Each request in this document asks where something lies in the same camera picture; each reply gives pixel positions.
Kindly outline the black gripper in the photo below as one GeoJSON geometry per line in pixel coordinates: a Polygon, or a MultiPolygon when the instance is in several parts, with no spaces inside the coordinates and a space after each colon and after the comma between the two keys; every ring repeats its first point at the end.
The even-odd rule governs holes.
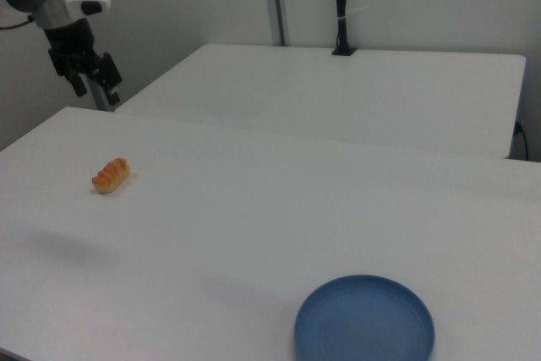
{"type": "Polygon", "coordinates": [[[118,104],[118,86],[123,78],[112,56],[108,52],[97,55],[94,50],[95,37],[88,19],[56,29],[45,29],[44,33],[51,48],[48,50],[58,76],[64,77],[74,89],[77,97],[87,94],[87,88],[77,65],[92,67],[90,78],[103,90],[109,104],[118,104]]]}

